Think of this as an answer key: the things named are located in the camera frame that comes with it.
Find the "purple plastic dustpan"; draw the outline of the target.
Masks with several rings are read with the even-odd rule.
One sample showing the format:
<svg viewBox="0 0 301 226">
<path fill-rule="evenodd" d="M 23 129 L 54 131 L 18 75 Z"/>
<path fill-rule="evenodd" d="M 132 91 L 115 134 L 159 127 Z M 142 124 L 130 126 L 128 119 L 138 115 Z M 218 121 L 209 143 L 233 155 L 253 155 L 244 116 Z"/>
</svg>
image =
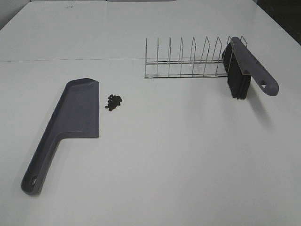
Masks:
<svg viewBox="0 0 301 226">
<path fill-rule="evenodd" d="M 99 134 L 99 82 L 90 78 L 68 82 L 24 174 L 22 191 L 41 192 L 61 140 L 98 138 Z"/>
</svg>

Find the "pile of coffee beans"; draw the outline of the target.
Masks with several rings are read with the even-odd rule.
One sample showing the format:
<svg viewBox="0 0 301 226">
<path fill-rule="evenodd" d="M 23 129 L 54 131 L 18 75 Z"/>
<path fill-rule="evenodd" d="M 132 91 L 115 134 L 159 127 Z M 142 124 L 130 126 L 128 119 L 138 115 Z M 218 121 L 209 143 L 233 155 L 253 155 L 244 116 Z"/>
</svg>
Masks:
<svg viewBox="0 0 301 226">
<path fill-rule="evenodd" d="M 109 95 L 108 97 L 108 104 L 105 106 L 105 109 L 108 109 L 109 111 L 114 110 L 117 106 L 120 106 L 120 103 L 122 102 L 122 98 L 120 96 L 116 95 Z"/>
</svg>

